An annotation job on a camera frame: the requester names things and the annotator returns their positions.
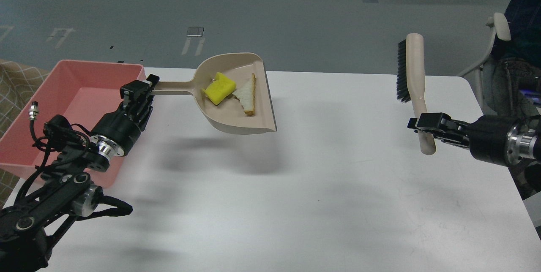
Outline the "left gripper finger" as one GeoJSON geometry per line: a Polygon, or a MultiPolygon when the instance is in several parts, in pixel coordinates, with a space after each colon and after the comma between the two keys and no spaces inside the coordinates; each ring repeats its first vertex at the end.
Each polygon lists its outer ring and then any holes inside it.
{"type": "Polygon", "coordinates": [[[150,115],[153,112],[154,95],[141,95],[131,107],[131,120],[140,131],[145,131],[150,115]]]}
{"type": "Polygon", "coordinates": [[[149,74],[145,80],[133,80],[120,88],[120,110],[145,110],[151,104],[151,93],[160,77],[149,74]]]}

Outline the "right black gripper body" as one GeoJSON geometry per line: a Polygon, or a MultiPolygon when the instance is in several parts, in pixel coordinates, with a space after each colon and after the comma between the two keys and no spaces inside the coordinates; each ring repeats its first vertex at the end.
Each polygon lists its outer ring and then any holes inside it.
{"type": "Polygon", "coordinates": [[[471,156],[497,166],[515,166],[520,162],[512,149],[511,135],[516,134],[521,122],[518,118],[495,115],[481,116],[475,122],[464,124],[462,131],[468,138],[471,156]]]}

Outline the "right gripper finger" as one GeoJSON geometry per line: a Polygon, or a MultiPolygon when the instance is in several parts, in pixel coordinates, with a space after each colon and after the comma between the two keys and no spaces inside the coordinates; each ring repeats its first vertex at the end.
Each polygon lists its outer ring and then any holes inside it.
{"type": "MultiPolygon", "coordinates": [[[[417,131],[415,129],[415,121],[417,118],[410,118],[408,121],[407,127],[409,129],[413,129],[416,133],[419,135],[422,131],[417,131]]],[[[431,132],[425,132],[431,134],[434,139],[441,140],[443,143],[453,145],[456,147],[469,149],[470,148],[470,140],[468,137],[468,134],[466,131],[458,132],[458,133],[431,133],[431,132]]]]}
{"type": "Polygon", "coordinates": [[[423,113],[415,121],[417,131],[431,133],[458,133],[465,131],[468,122],[454,120],[445,113],[423,113]]]}

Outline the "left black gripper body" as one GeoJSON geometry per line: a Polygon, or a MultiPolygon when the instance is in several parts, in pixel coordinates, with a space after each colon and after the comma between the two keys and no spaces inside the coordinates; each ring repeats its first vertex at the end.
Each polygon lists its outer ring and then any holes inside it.
{"type": "Polygon", "coordinates": [[[105,114],[90,131],[93,141],[106,143],[114,149],[115,156],[126,156],[139,139],[141,133],[131,120],[131,110],[120,110],[105,114]]]}

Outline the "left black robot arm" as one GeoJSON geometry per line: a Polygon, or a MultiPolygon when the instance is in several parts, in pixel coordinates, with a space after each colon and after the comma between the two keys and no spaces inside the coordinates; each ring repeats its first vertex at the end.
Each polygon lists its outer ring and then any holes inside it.
{"type": "Polygon", "coordinates": [[[159,81],[150,74],[121,87],[118,108],[90,131],[56,115],[37,138],[34,123],[39,109],[32,102],[30,135],[44,158],[19,189],[14,204],[1,210],[2,272],[47,267],[54,247],[77,221],[133,212],[125,201],[104,195],[88,170],[105,172],[112,157],[124,157],[133,148],[153,112],[153,91],[159,81]]]}

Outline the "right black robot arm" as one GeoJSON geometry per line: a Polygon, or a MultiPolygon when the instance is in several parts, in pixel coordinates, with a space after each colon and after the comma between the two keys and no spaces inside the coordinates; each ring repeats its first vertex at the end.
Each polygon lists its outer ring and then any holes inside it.
{"type": "Polygon", "coordinates": [[[444,113],[410,118],[408,129],[418,135],[466,149],[479,161],[512,168],[522,161],[540,162],[540,116],[527,118],[483,115],[475,122],[452,119],[444,113]]]}

